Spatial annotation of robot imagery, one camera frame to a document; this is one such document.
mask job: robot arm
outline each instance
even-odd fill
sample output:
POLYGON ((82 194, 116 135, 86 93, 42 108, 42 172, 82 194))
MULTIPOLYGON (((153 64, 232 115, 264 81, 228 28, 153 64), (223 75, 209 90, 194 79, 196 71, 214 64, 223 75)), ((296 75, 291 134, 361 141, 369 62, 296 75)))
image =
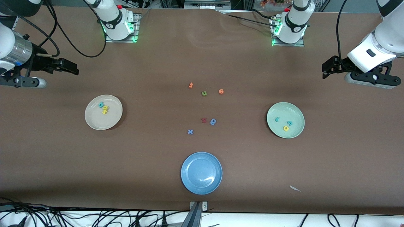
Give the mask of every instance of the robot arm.
MULTIPOLYGON (((42 5, 42 0, 0 0, 2 16, 32 16, 42 5)), ((77 65, 66 59, 44 57, 46 50, 31 43, 29 36, 11 30, 0 23, 0 85, 44 88, 44 79, 30 77, 31 71, 65 71, 78 75, 77 65), (25 76, 21 70, 27 69, 25 76)))
POLYGON ((363 72, 392 61, 404 53, 403 0, 377 0, 383 22, 351 52, 349 59, 363 72))
POLYGON ((391 89, 401 83, 391 76, 391 61, 404 53, 404 0, 377 0, 383 17, 375 30, 348 53, 345 59, 331 57, 323 64, 323 79, 330 74, 348 72, 349 83, 391 89))
POLYGON ((288 12, 283 12, 277 17, 281 18, 281 25, 274 33, 282 42, 293 44, 303 37, 307 28, 307 22, 314 12, 312 0, 295 0, 288 12))
POLYGON ((97 12, 105 33, 113 40, 123 40, 134 32, 133 12, 121 6, 118 8, 114 0, 85 0, 97 12))

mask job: brown table surface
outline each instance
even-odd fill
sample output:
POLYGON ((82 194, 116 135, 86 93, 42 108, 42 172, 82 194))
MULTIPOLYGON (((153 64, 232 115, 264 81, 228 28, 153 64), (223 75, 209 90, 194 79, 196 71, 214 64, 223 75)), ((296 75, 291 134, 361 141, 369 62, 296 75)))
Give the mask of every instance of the brown table surface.
MULTIPOLYGON (((103 37, 88 8, 56 12, 80 50, 99 52, 103 37)), ((207 200, 213 211, 402 214, 404 85, 358 86, 344 74, 323 80, 322 63, 337 54, 336 18, 314 13, 297 48, 271 46, 265 25, 213 10, 153 9, 138 43, 108 43, 95 59, 80 56, 58 30, 60 57, 77 63, 80 75, 33 72, 46 89, 0 88, 0 195, 50 206, 186 210, 207 200), (124 114, 97 131, 84 110, 103 94, 117 96, 124 114), (305 117, 294 139, 266 123, 282 101, 305 117), (204 196, 180 178, 183 161, 198 151, 223 167, 220 186, 204 196)), ((53 26, 46 8, 30 20, 46 32, 53 26)), ((343 14, 342 55, 379 22, 377 14, 343 14)), ((44 38, 23 21, 17 31, 37 44, 44 38)), ((55 53, 50 42, 44 47, 55 53)), ((391 73, 403 71, 395 60, 391 73)))

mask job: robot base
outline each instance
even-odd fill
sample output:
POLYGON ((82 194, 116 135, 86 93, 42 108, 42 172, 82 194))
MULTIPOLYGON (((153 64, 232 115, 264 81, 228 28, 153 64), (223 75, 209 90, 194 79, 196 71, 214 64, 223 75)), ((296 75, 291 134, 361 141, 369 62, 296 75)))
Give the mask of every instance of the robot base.
POLYGON ((133 32, 123 40, 113 40, 107 35, 107 42, 117 42, 117 43, 134 43, 137 42, 139 36, 140 29, 140 18, 142 17, 141 13, 133 13, 133 22, 134 24, 129 25, 133 26, 133 32))
POLYGON ((272 37, 272 45, 273 46, 299 46, 303 47, 304 46, 304 41, 303 37, 299 39, 296 43, 289 44, 282 42, 277 36, 274 35, 277 29, 279 29, 280 23, 281 23, 281 14, 277 14, 275 17, 272 17, 269 19, 269 23, 276 25, 276 27, 271 27, 271 37, 272 37))

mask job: power cord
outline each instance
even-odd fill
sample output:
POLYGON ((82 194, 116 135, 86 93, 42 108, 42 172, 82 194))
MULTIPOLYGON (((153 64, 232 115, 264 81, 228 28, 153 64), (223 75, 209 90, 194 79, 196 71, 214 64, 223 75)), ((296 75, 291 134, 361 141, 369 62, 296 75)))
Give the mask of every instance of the power cord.
POLYGON ((104 47, 102 48, 102 50, 101 50, 98 54, 93 55, 93 56, 91 56, 91 55, 86 55, 86 54, 84 54, 83 52, 81 52, 79 49, 77 49, 77 47, 72 43, 72 41, 69 39, 69 37, 67 36, 67 34, 65 33, 65 31, 63 30, 63 28, 60 26, 59 22, 57 21, 56 12, 55 12, 55 9, 53 8, 53 5, 49 2, 49 0, 44 0, 44 2, 45 2, 45 5, 46 5, 47 8, 48 8, 50 14, 52 15, 53 19, 55 20, 55 23, 56 23, 57 26, 59 27, 60 31, 62 31, 64 37, 66 37, 66 39, 67 39, 67 41, 70 43, 70 45, 71 45, 79 54, 81 54, 81 55, 83 55, 83 56, 85 56, 85 57, 88 57, 88 58, 94 58, 94 57, 98 57, 99 55, 101 55, 101 54, 104 52, 105 47, 106 47, 106 45, 107 45, 107 35, 106 35, 105 32, 104 32, 104 28, 103 28, 103 26, 102 26, 101 19, 99 18, 98 14, 94 11, 94 9, 93 9, 85 0, 83 0, 83 2, 91 9, 91 11, 92 11, 92 12, 94 13, 94 15, 97 17, 97 19, 98 19, 98 21, 99 21, 99 23, 100 23, 100 25, 101 25, 101 28, 102 28, 102 29, 101 29, 101 30, 102 30, 102 33, 103 33, 103 35, 104 35, 104 47))
MULTIPOLYGON (((15 202, 11 199, 3 198, 3 197, 0 197, 0 199, 10 201, 10 202, 5 202, 5 203, 0 203, 0 206, 13 206, 14 207, 13 209, 0 211, 0 213, 6 213, 5 215, 3 215, 0 218, 0 220, 2 220, 5 216, 7 216, 11 213, 15 213, 15 214, 27 213, 32 218, 35 227, 41 226, 41 225, 37 225, 36 219, 40 220, 42 222, 43 227, 51 227, 51 226, 77 227, 77 226, 73 225, 75 223, 72 224, 70 221, 68 221, 68 219, 77 220, 77 219, 82 219, 82 218, 85 218, 87 216, 92 216, 92 215, 98 216, 98 218, 91 225, 91 227, 109 227, 113 224, 122 225, 122 223, 120 221, 117 221, 117 219, 120 217, 129 218, 130 225, 128 227, 140 226, 140 219, 143 217, 156 216, 156 221, 153 222, 153 223, 156 223, 155 225, 157 225, 157 222, 159 220, 161 220, 161 218, 159 218, 158 214, 149 214, 151 212, 150 210, 143 212, 141 215, 139 215, 140 211, 138 211, 137 215, 134 216, 134 215, 130 214, 134 210, 130 210, 130 209, 123 209, 123 210, 121 210, 121 209, 101 209, 98 214, 94 213, 94 214, 86 214, 86 215, 83 215, 80 217, 71 217, 68 214, 62 214, 62 212, 59 210, 59 208, 56 208, 56 207, 50 207, 50 206, 46 206, 43 204, 29 204, 29 203, 15 202), (103 223, 106 223, 106 220, 109 217, 114 217, 114 218, 112 220, 109 219, 107 224, 103 224, 103 223)), ((67 210, 80 211, 83 209, 82 208, 67 208, 67 210)), ((172 214, 168 214, 165 216, 173 215, 173 214, 176 214, 179 212, 174 212, 172 214)))
POLYGON ((338 44, 338 57, 339 57, 339 61, 341 62, 342 67, 347 68, 347 67, 345 67, 345 65, 344 65, 344 63, 343 63, 343 61, 342 61, 342 58, 341 58, 341 44, 340 44, 340 41, 339 41, 339 32, 338 32, 338 28, 339 28, 339 18, 341 17, 342 9, 344 9, 345 3, 347 3, 347 0, 344 0, 344 2, 342 3, 341 9, 339 10, 338 17, 337 17, 337 25, 336 25, 335 30, 336 30, 336 34, 337 34, 337 44, 338 44))
POLYGON ((254 12, 258 13, 258 14, 259 14, 261 17, 263 17, 263 18, 271 19, 271 17, 273 17, 273 16, 271 16, 271 17, 265 16, 265 15, 262 14, 260 11, 254 9, 254 8, 250 9, 250 11, 254 11, 254 12))
MULTIPOLYGON (((330 220, 330 217, 333 217, 335 219, 335 221, 337 222, 338 227, 341 227, 341 225, 339 224, 338 219, 336 218, 336 216, 334 214, 328 214, 327 215, 327 220, 328 223, 330 223, 330 225, 332 225, 333 227, 336 227, 330 220)), ((355 224, 353 225, 353 227, 356 227, 356 224, 358 223, 359 220, 359 214, 356 215, 356 220, 355 220, 355 224)))
POLYGON ((237 16, 233 16, 233 15, 229 15, 229 14, 226 14, 226 15, 229 16, 229 17, 234 17, 234 18, 245 20, 245 21, 251 21, 251 22, 254 22, 254 23, 258 23, 258 24, 268 25, 270 27, 276 27, 276 25, 273 25, 273 24, 268 24, 268 23, 264 23, 264 22, 260 22, 260 21, 254 21, 254 20, 250 20, 250 19, 247 19, 247 18, 237 17, 237 16))
MULTIPOLYGON (((189 210, 173 212, 173 213, 171 213, 171 214, 167 214, 166 217, 168 217, 168 216, 170 216, 170 215, 178 214, 178 213, 181 213, 181 212, 189 212, 189 210)), ((162 218, 159 218, 159 219, 157 219, 157 220, 155 220, 154 222, 152 222, 152 223, 151 223, 150 225, 148 225, 147 227, 151 227, 153 224, 154 224, 154 226, 156 226, 156 225, 157 225, 157 222, 160 221, 161 219, 163 219, 163 217, 162 217, 162 218)))
MULTIPOLYGON (((52 37, 53 33, 56 31, 57 28, 57 19, 56 19, 56 15, 54 15, 53 13, 51 13, 52 17, 55 18, 55 23, 53 24, 53 28, 52 31, 49 33, 49 37, 52 37)), ((49 39, 46 38, 44 41, 42 41, 38 46, 41 47, 42 45, 44 45, 49 39)))
POLYGON ((300 223, 299 227, 303 227, 303 224, 304 224, 307 216, 309 216, 309 214, 306 214, 306 216, 304 216, 304 218, 303 218, 302 222, 300 223))
MULTIPOLYGON (((0 1, 0 4, 5 7, 8 8, 3 2, 0 1)), ((48 36, 48 34, 46 34, 46 32, 44 32, 42 29, 40 29, 38 26, 36 26, 34 23, 30 22, 28 19, 26 19, 25 17, 21 17, 18 15, 19 18, 21 18, 23 21, 27 22, 29 25, 31 25, 32 27, 34 27, 35 29, 37 29, 40 33, 42 33, 47 39, 50 40, 50 42, 53 44, 53 46, 56 48, 56 54, 55 55, 49 55, 52 57, 57 57, 60 54, 60 50, 59 47, 56 45, 56 43, 53 41, 53 39, 48 36)))
POLYGON ((161 222, 161 227, 167 227, 168 223, 167 223, 167 219, 166 219, 166 212, 163 211, 163 220, 161 222))

